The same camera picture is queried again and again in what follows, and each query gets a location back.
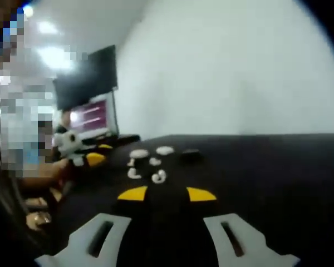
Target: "black desk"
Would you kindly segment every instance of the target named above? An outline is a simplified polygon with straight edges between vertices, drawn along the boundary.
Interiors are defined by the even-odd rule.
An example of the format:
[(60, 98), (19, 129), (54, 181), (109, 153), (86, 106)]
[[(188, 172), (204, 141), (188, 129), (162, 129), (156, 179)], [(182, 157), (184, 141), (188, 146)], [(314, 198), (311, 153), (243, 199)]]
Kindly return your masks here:
[(83, 140), (85, 145), (107, 144), (113, 148), (140, 141), (139, 135), (112, 135), (109, 137), (93, 138)]
[[(158, 156), (155, 149), (162, 145), (174, 147), (176, 153), (166, 158)], [(129, 152), (138, 148), (148, 149), (153, 156), (162, 158), (161, 168), (168, 173), (164, 184), (153, 184), (149, 177), (141, 180), (127, 177)], [(204, 161), (182, 166), (177, 154), (185, 149), (199, 149)], [(209, 251), (206, 246), (194, 246), (202, 237), (205, 244), (210, 244), (205, 233), (196, 238), (188, 232), (193, 228), (191, 225), (183, 225), (180, 231), (177, 229), (178, 218), (182, 217), (183, 224), (188, 221), (186, 216), (192, 214), (189, 210), (178, 209), (179, 203), (188, 197), (186, 186), (206, 189), (217, 197), (212, 204), (189, 206), (188, 209), (197, 211), (198, 218), (234, 212), (261, 231), (268, 246), (280, 254), (306, 257), (307, 249), (319, 245), (320, 238), (324, 241), (333, 237), (326, 231), (334, 229), (334, 135), (161, 137), (118, 147), (110, 155), (109, 165), (80, 178), (84, 180), (62, 200), (54, 215), (57, 232), (63, 239), (67, 238), (100, 212), (128, 216), (138, 221), (131, 227), (139, 232), (134, 238), (144, 240), (140, 248), (136, 248), (136, 243), (130, 248), (127, 241), (123, 242), (122, 247), (130, 255), (146, 253), (143, 247), (153, 239), (149, 231), (155, 231), (157, 236), (182, 236), (181, 239), (185, 231), (191, 243), (179, 242), (184, 252), (178, 257), (190, 260), (189, 256), (198, 251), (206, 259), (198, 257), (193, 263), (203, 266), (213, 262), (212, 256), (206, 255), (213, 255), (215, 251)], [(142, 185), (148, 186), (148, 200), (143, 204), (125, 203), (123, 206), (117, 201), (123, 191)], [(161, 210), (166, 210), (168, 215), (163, 217)], [(151, 225), (158, 219), (150, 212), (169, 220), (165, 235)], [(190, 250), (186, 252), (185, 246), (190, 246)], [(168, 254), (149, 249), (158, 256)], [(134, 257), (122, 261), (132, 264), (132, 259)]]

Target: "ceiling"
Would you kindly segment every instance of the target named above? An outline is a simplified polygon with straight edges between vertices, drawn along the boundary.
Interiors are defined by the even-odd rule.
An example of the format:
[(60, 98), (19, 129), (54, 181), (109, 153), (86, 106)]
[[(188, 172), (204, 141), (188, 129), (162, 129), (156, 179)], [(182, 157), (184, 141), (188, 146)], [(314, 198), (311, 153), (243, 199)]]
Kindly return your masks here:
[[(0, 76), (41, 85), (44, 78), (54, 77), (65, 65), (59, 52), (64, 51), (65, 60), (74, 62), (83, 53), (109, 45), (117, 45), (119, 49), (131, 27), (139, 21), (147, 1), (39, 1), (32, 5), (32, 10), (26, 8), (26, 14), (32, 16), (25, 18), (24, 35), (17, 36), (17, 53), (4, 65)], [(48, 60), (57, 66), (50, 67), (44, 62), (38, 53), (43, 48)]]

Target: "white wall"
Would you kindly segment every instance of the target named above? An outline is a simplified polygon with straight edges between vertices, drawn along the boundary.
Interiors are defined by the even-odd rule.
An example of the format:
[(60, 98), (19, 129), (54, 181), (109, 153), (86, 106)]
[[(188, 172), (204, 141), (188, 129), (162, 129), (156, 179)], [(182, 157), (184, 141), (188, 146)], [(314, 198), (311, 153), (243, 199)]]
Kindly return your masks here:
[(120, 132), (334, 132), (334, 53), (293, 0), (154, 0), (118, 56)]

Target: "black object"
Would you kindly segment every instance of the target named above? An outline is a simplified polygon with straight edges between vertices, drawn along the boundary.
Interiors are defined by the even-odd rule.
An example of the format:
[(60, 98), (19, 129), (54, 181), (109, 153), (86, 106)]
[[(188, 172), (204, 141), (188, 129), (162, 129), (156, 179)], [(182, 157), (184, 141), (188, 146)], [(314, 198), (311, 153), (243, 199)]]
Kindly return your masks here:
[(76, 137), (75, 137), (75, 135), (70, 135), (70, 140), (71, 140), (71, 142), (74, 142), (74, 141), (76, 141)]
[(73, 70), (59, 73), (53, 81), (57, 109), (69, 110), (111, 92), (117, 86), (115, 53), (115, 46), (106, 47), (76, 62)]
[(203, 159), (200, 151), (198, 149), (187, 149), (180, 155), (181, 161), (183, 163), (191, 164), (199, 162)]
[(65, 132), (67, 132), (68, 129), (65, 128), (63, 125), (59, 124), (56, 128), (55, 128), (55, 134), (64, 134)]
[(101, 138), (90, 138), (82, 140), (83, 144), (86, 146), (90, 145), (109, 145), (113, 148), (119, 146), (125, 146), (133, 142), (140, 141), (141, 137), (139, 135), (112, 135), (103, 136)]
[(334, 0), (300, 0), (317, 18), (334, 45)]

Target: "small white object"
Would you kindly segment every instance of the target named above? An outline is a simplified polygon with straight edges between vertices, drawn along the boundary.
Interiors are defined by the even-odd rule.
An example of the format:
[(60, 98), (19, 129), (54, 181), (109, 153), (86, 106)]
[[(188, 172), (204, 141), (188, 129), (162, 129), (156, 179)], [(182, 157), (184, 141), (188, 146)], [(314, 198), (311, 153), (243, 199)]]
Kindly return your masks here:
[(73, 163), (75, 166), (80, 167), (84, 165), (83, 157), (76, 157), (73, 159)]
[(156, 149), (156, 153), (162, 156), (167, 156), (174, 153), (174, 149), (171, 146), (160, 146)]
[(56, 133), (53, 143), (58, 146), (58, 151), (62, 157), (68, 157), (74, 154), (77, 150), (82, 149), (82, 140), (76, 132), (70, 130), (65, 133)]
[(127, 165), (128, 165), (128, 167), (134, 167), (135, 166), (135, 159), (130, 159), (130, 161)]
[(158, 166), (161, 165), (162, 161), (156, 159), (155, 157), (150, 158), (150, 165), (152, 166)]
[(162, 184), (166, 181), (167, 174), (164, 170), (159, 170), (157, 174), (152, 175), (152, 182), (155, 184)]
[(130, 168), (129, 171), (127, 172), (127, 176), (131, 179), (141, 179), (141, 175), (136, 174), (135, 168)]
[(149, 156), (149, 152), (145, 149), (136, 149), (130, 152), (130, 158), (132, 159), (143, 159)]

